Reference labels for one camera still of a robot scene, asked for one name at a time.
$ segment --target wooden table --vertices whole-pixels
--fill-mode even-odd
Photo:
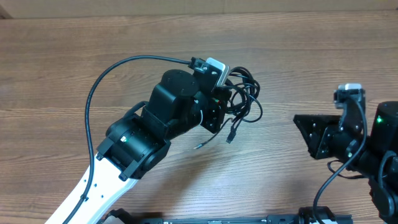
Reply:
[[[0,21],[0,223],[43,223],[88,167],[83,109],[97,76],[132,55],[214,57],[244,66],[261,84],[264,117],[228,130],[197,128],[112,208],[165,217],[248,217],[311,206],[329,177],[314,161],[294,114],[341,114],[340,83],[367,91],[368,123],[378,103],[398,97],[398,12],[309,12],[212,16],[97,17]],[[143,60],[111,72],[93,98],[97,146],[107,127],[148,100],[174,63]],[[253,116],[258,114],[253,109]],[[366,180],[337,178],[320,205],[380,223]]]

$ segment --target cable tip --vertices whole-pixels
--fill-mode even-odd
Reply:
[[[236,136],[236,131],[235,130],[231,130],[231,132],[228,135],[228,138],[226,138],[226,142],[231,144],[231,142],[235,138],[235,136]]]
[[[197,146],[195,146],[193,149],[200,149],[203,146],[203,144],[199,144]]]

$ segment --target wooden surface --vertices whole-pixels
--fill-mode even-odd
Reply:
[[[398,0],[0,0],[16,19],[89,16],[395,10]]]
[[[166,217],[247,217],[311,206],[329,177],[310,158],[294,114],[341,114],[340,83],[367,91],[368,122],[398,97],[398,11],[213,16],[97,17],[0,21],[0,223],[43,223],[88,167],[83,108],[97,76],[132,55],[214,57],[244,66],[261,84],[264,117],[228,130],[197,128],[113,208]],[[99,85],[91,109],[97,146],[107,127],[148,100],[162,74],[181,65],[125,64]],[[253,116],[258,114],[253,109]],[[380,223],[366,180],[337,178],[320,205]]]

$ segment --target cable connector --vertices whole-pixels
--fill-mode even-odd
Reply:
[[[231,128],[231,132],[229,133],[228,138],[226,138],[226,142],[231,144],[231,142],[235,138],[235,136],[236,136],[236,130]]]

